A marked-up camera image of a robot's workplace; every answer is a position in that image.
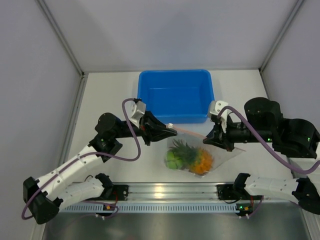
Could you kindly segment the orange fake pineapple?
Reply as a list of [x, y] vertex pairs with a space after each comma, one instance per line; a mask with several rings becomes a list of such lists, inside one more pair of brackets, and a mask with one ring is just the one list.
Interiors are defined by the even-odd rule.
[[170, 150], [183, 160], [185, 169], [198, 176], [206, 175], [213, 166], [214, 158], [202, 147], [191, 146], [187, 142], [174, 139]]

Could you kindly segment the clear zip top bag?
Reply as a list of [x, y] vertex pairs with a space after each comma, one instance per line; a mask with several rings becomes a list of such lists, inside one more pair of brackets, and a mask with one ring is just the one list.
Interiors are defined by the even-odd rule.
[[245, 152], [241, 148], [233, 151], [204, 144], [204, 136], [167, 124], [177, 135], [167, 139], [167, 152], [164, 155], [165, 166], [173, 171], [188, 172], [197, 177], [204, 177], [228, 160]]

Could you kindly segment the green fake apple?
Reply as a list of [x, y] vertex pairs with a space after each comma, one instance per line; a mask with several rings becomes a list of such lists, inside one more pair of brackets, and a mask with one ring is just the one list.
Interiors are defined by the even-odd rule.
[[168, 151], [165, 157], [165, 165], [172, 170], [181, 170], [184, 168], [184, 162], [179, 157], [175, 156], [172, 151]]

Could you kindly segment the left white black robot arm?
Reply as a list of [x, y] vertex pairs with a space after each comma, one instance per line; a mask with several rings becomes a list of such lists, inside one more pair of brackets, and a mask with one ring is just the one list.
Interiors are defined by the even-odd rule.
[[123, 146], [119, 139], [132, 137], [137, 140], [142, 137], [149, 146], [152, 142], [178, 134], [150, 111], [143, 113], [137, 125], [128, 119], [122, 121], [112, 113], [104, 113], [99, 117], [95, 131], [96, 136], [76, 156], [39, 178], [30, 176], [23, 182], [23, 220], [28, 219], [25, 214], [30, 211], [31, 218], [42, 225], [70, 205], [88, 199], [109, 199], [114, 185], [104, 173], [99, 173], [87, 182], [76, 182], [76, 179], [111, 158], [124, 160], [116, 155]]

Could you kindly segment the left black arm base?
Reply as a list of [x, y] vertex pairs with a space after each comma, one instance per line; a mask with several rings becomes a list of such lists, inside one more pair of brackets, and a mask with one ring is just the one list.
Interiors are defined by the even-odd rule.
[[126, 201], [129, 194], [129, 186], [126, 184], [115, 184], [107, 187], [101, 194], [101, 199], [105, 201]]

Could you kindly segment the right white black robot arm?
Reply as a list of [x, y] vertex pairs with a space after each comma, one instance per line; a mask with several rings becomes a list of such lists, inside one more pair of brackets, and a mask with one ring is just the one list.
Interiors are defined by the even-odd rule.
[[248, 100], [245, 115], [224, 101], [212, 101], [208, 117], [213, 129], [203, 140], [228, 152], [236, 143], [260, 143], [278, 162], [300, 178], [274, 179], [239, 173], [232, 193], [240, 199], [273, 197], [320, 213], [320, 133], [309, 121], [284, 118], [280, 104], [264, 97]]

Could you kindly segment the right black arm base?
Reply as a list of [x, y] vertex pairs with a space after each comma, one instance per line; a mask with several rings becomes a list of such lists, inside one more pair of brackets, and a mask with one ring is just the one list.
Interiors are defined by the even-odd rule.
[[244, 193], [238, 192], [234, 189], [233, 184], [218, 184], [216, 186], [218, 199], [223, 201], [239, 201], [247, 200]]

